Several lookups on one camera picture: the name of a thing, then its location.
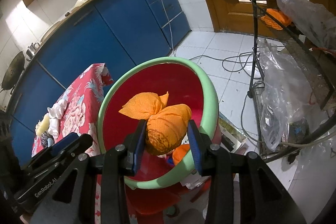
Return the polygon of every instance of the countertop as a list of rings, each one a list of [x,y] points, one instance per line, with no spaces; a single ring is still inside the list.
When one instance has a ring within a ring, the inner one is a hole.
[[[72,12],[70,13],[70,15],[68,15],[63,20],[61,20],[60,24],[46,37],[46,39],[43,42],[43,44],[41,44],[41,46],[38,47],[37,51],[35,52],[35,56],[28,63],[27,67],[25,68],[25,70],[23,71],[21,77],[19,78],[18,82],[16,83],[15,88],[13,89],[11,99],[9,100],[9,103],[8,103],[7,112],[9,112],[9,113],[13,113],[14,112],[14,110],[16,108],[15,104],[17,104],[17,99],[15,100],[15,98],[17,97],[17,96],[15,96],[15,93],[17,92],[17,87],[20,86],[20,83],[21,83],[22,79],[24,79],[25,73],[29,70],[29,68],[31,67],[32,63],[34,63],[34,62],[36,62],[38,60],[38,56],[42,52],[41,49],[43,49],[43,46],[46,43],[48,43],[48,40],[50,39],[50,37],[53,34],[55,34],[60,29],[61,26],[63,26],[64,24],[66,24],[66,22],[68,21],[69,18],[71,18],[72,16],[74,16],[76,13],[78,13],[83,7],[85,7],[86,5],[89,5],[90,3],[94,2],[94,1],[98,1],[98,0],[88,0],[87,2],[85,2],[84,4],[82,4],[81,6],[74,8],[72,10]]]

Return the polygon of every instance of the screw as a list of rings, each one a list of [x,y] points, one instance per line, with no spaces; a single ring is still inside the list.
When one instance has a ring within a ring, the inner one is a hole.
[[[123,151],[125,149],[125,145],[123,144],[118,144],[116,147],[115,147],[115,150],[117,151]]]
[[[219,146],[218,144],[216,144],[216,143],[213,143],[213,144],[210,145],[210,149],[211,149],[212,151],[216,151],[216,150],[218,150],[219,148],[220,148],[220,146]]]
[[[87,158],[87,154],[83,153],[78,156],[79,160],[85,160]]]
[[[256,153],[256,152],[253,152],[253,151],[251,151],[251,152],[248,152],[247,153],[247,156],[250,158],[250,159],[256,159],[257,157],[258,157],[258,154]]]

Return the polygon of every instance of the orange non-woven cloth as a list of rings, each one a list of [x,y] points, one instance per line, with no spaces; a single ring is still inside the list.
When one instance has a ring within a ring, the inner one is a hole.
[[[285,27],[287,27],[289,24],[291,24],[292,20],[286,16],[283,12],[277,9],[266,9],[266,12],[268,12],[271,16],[273,16],[276,20],[278,20],[280,23],[282,23]],[[276,23],[271,17],[268,15],[265,15],[261,17],[261,20],[266,23],[266,25],[272,27],[276,30],[282,30],[283,28]]]
[[[173,152],[173,162],[176,166],[190,149],[190,144],[182,144]]]
[[[164,155],[181,145],[186,135],[191,109],[185,104],[168,106],[168,92],[139,93],[119,111],[133,119],[146,119],[146,150],[152,155]]]

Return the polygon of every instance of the floral tablecloth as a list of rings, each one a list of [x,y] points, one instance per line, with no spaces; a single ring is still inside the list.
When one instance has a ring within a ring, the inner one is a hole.
[[[111,85],[113,80],[104,63],[92,64],[65,90],[58,99],[68,101],[68,106],[59,123],[59,142],[71,132],[78,135],[90,134],[93,145],[85,151],[90,156],[100,154],[96,133],[96,122],[104,99],[103,86]],[[39,137],[35,137],[31,156],[43,149]],[[95,224],[100,223],[100,178],[96,188]]]

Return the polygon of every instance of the clear plastic bag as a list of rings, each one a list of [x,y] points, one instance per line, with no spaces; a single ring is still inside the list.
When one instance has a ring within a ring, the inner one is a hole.
[[[258,46],[265,74],[260,129],[267,147],[275,151],[281,141],[296,141],[308,129],[316,130],[324,113],[317,104],[309,103],[312,90],[294,58],[278,52],[266,39],[258,40]]]
[[[336,50],[336,17],[322,4],[308,0],[277,0],[277,4],[316,46]]]

